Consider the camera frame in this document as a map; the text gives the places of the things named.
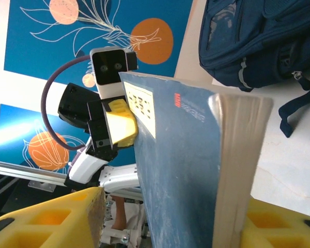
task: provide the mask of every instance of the purple cable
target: purple cable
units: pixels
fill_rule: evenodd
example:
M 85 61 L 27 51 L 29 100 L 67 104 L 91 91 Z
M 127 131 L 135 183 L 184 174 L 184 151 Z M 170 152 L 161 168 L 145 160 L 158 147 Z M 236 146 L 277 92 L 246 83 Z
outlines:
M 42 120 L 48 130 L 48 132 L 50 133 L 51 137 L 63 148 L 66 148 L 68 150 L 78 150 L 84 147 L 84 145 L 79 145 L 79 146 L 69 146 L 66 143 L 64 143 L 54 132 L 49 120 L 48 120 L 48 116 L 47 116 L 47 111 L 46 111 L 46 100 L 47 100 L 47 95 L 48 95 L 48 91 L 50 90 L 50 87 L 52 85 L 52 83 L 54 82 L 54 80 L 57 78 L 57 76 L 59 76 L 63 71 L 65 71 L 66 69 L 68 69 L 69 67 L 78 64 L 80 62 L 83 62 L 85 60 L 90 59 L 89 55 L 85 55 L 85 56 L 81 56 L 79 58 L 75 58 L 74 60 L 67 62 L 65 65 L 61 66 L 60 68 L 58 68 L 51 76 L 50 78 L 47 80 L 45 87 L 43 88 L 42 91 L 42 95 L 41 95 L 41 103 L 40 103 L 40 110 L 41 110 L 41 116 L 42 116 Z

